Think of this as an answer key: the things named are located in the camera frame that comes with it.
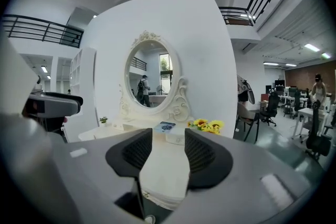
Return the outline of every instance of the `fluorescent light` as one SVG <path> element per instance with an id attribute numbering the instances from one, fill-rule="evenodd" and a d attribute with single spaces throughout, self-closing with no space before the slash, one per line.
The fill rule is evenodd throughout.
<path id="1" fill-rule="evenodd" d="M 329 54 L 327 54 L 327 53 L 323 53 L 322 56 L 325 57 L 326 59 L 331 58 L 331 56 Z"/>
<path id="2" fill-rule="evenodd" d="M 315 52 L 320 50 L 317 47 L 313 46 L 312 44 L 306 44 L 305 47 Z"/>
<path id="3" fill-rule="evenodd" d="M 247 17 L 247 15 L 246 14 L 241 14 L 240 15 L 241 17 Z"/>
<path id="4" fill-rule="evenodd" d="M 268 66 L 277 66 L 279 65 L 278 63 L 274 63 L 274 62 L 264 62 L 265 65 L 268 65 Z"/>

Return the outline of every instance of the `gray floor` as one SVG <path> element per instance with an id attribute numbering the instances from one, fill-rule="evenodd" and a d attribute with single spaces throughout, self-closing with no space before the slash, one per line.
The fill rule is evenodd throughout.
<path id="1" fill-rule="evenodd" d="M 288 122 L 286 122 L 286 124 L 277 124 L 276 127 L 269 127 L 267 123 L 260 122 L 256 145 L 270 151 L 284 163 L 291 166 L 295 171 L 306 176 L 313 185 L 318 184 L 324 174 L 324 169 L 328 168 L 328 163 L 333 158 L 335 149 L 332 148 L 327 157 L 321 156 L 319 162 L 313 160 L 303 149 L 298 147 L 291 138 L 287 138 L 291 135 L 288 134 L 288 130 L 285 128 Z M 244 132 L 243 122 L 239 122 L 237 128 L 239 132 L 235 132 L 233 138 L 242 141 L 245 138 L 248 126 L 246 126 L 246 132 Z M 255 124 L 251 129 L 246 143 L 254 143 L 256 129 L 257 126 Z M 282 135 L 280 133 L 281 130 L 284 130 L 286 134 Z M 172 211 L 161 208 L 145 198 L 144 211 L 146 215 L 154 215 L 156 217 L 156 224 L 161 223 L 172 213 Z"/>

